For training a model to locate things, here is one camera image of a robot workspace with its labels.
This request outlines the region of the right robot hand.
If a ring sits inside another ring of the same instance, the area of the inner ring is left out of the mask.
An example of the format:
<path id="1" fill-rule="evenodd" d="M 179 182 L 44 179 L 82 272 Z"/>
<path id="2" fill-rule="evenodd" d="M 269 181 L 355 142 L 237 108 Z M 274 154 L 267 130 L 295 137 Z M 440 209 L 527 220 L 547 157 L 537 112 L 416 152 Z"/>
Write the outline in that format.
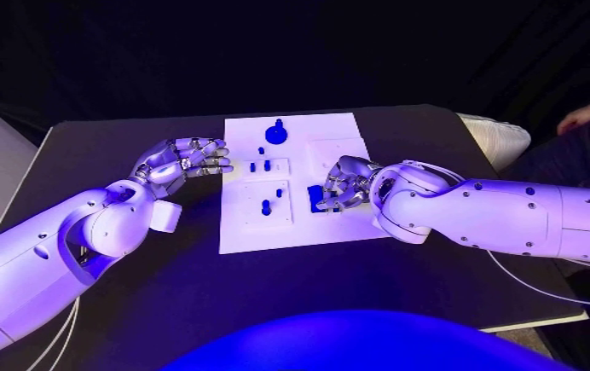
<path id="1" fill-rule="evenodd" d="M 370 159 L 344 155 L 329 171 L 316 207 L 344 210 L 368 203 L 372 180 L 383 169 Z"/>

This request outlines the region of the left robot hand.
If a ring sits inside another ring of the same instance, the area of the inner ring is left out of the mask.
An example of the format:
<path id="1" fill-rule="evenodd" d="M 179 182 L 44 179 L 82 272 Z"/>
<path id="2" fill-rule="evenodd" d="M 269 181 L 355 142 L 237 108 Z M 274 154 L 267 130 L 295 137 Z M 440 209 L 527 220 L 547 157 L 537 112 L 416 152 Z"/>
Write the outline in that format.
<path id="1" fill-rule="evenodd" d="M 189 137 L 159 142 L 139 157 L 129 180 L 156 199 L 172 196 L 189 178 L 231 173 L 230 150 L 221 139 Z"/>

